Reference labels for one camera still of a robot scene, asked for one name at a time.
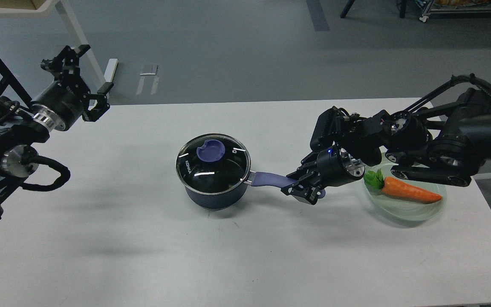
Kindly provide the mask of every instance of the pot handle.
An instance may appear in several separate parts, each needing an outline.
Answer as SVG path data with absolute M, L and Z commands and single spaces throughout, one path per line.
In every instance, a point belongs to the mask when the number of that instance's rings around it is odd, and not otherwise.
M 251 186 L 275 186 L 283 188 L 294 183 L 295 180 L 278 174 L 250 171 L 248 178 L 244 182 Z M 325 189 L 320 191 L 319 198 L 323 198 L 324 196 Z

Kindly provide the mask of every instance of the blue lid knob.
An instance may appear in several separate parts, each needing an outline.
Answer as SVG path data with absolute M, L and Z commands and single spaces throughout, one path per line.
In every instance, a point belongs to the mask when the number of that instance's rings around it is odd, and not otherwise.
M 219 161 L 225 155 L 225 146 L 221 141 L 209 139 L 196 148 L 196 155 L 204 162 Z

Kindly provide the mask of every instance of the white post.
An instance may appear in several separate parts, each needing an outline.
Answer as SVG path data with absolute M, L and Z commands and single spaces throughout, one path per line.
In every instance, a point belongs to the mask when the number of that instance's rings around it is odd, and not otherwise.
M 56 3 L 55 7 L 58 11 L 58 14 L 60 14 L 60 18 L 62 18 L 62 21 L 64 22 L 64 25 L 66 26 L 68 32 L 71 34 L 74 43 L 76 43 L 77 45 L 87 44 L 88 41 L 86 40 L 86 36 L 84 36 L 81 26 L 78 23 L 78 20 L 69 2 L 67 0 L 60 0 L 58 3 Z M 94 57 L 94 52 L 92 51 L 92 49 L 90 49 L 82 56 L 82 58 L 84 57 L 86 57 L 86 68 L 90 72 L 90 75 L 94 80 L 94 85 L 96 86 L 96 89 L 94 89 L 94 91 L 96 91 L 103 85 L 103 83 L 105 83 L 104 74 L 103 72 L 101 72 L 100 65 Z

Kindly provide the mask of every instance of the metal shelf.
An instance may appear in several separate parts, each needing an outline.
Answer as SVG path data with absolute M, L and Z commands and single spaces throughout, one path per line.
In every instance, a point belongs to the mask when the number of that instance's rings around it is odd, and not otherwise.
M 421 21 L 424 23 L 429 19 L 431 14 L 462 14 L 462 13 L 491 13 L 491 3 L 475 6 L 439 6 L 435 4 L 435 0 L 425 2 L 423 6 Z

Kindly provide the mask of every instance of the pot lid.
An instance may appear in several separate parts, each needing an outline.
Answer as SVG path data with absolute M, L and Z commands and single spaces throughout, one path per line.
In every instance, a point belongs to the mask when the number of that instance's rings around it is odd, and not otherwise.
M 185 186 L 199 194 L 233 190 L 248 176 L 245 146 L 225 134 L 205 134 L 187 142 L 177 156 L 176 171 Z

